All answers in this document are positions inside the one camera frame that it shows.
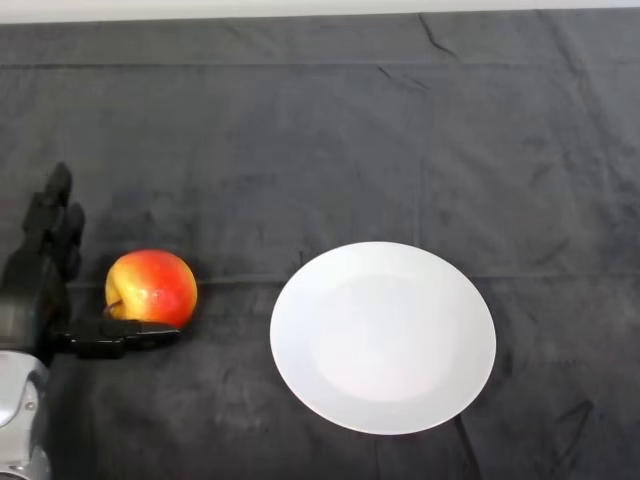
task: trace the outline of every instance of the robotic hand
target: robotic hand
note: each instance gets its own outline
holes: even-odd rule
[[[43,192],[34,194],[24,240],[0,280],[0,480],[49,480],[42,447],[46,430],[47,367],[56,352],[117,358],[129,349],[175,341],[170,325],[112,320],[97,315],[71,320],[66,282],[80,268],[85,217],[69,205],[71,173],[59,164]]]

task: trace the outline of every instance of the apple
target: apple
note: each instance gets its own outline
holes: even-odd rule
[[[184,327],[196,306],[198,289],[186,263],[163,250],[138,250],[120,257],[105,285],[113,318]]]

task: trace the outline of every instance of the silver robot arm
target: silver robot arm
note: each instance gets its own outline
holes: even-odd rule
[[[0,351],[0,479],[49,480],[42,448],[47,369],[25,353]]]

